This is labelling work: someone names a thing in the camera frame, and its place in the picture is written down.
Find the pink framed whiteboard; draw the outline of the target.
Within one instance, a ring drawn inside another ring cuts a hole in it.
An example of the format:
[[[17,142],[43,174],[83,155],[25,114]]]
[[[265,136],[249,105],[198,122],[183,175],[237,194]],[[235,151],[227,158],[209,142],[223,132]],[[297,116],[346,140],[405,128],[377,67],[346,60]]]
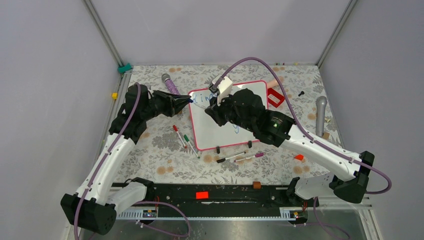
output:
[[[188,92],[193,103],[198,103],[208,107],[209,100],[214,96],[208,89],[201,88]],[[226,123],[218,126],[214,120],[205,113],[205,110],[195,106],[193,103],[188,105],[192,129],[194,134],[195,146],[200,151],[212,150],[216,147],[229,147],[246,144],[249,141],[256,142],[253,133],[240,128],[237,125]]]

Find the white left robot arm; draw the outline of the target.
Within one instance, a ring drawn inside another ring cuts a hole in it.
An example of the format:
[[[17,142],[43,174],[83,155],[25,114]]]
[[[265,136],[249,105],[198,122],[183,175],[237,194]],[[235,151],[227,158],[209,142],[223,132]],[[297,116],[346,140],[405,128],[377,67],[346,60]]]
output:
[[[147,179],[132,179],[114,194],[110,189],[122,163],[147,129],[147,122],[159,115],[173,117],[190,103],[189,95],[150,90],[139,83],[128,88],[92,170],[74,194],[66,193],[60,201],[76,240],[79,230],[105,235],[117,215],[137,202],[144,206],[154,202],[154,183]]]

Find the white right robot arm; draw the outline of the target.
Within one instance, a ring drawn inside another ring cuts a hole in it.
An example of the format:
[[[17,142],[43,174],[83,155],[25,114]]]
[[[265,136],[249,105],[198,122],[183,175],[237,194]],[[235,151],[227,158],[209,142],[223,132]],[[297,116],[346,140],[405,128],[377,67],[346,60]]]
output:
[[[220,127],[226,123],[237,125],[252,132],[261,143],[297,152],[329,171],[311,178],[293,178],[286,193],[291,205],[332,195],[353,204],[362,202],[367,192],[369,167],[375,159],[373,153],[351,152],[308,131],[302,132],[293,118],[266,109],[261,97],[249,89],[230,94],[220,103],[213,97],[205,113]]]

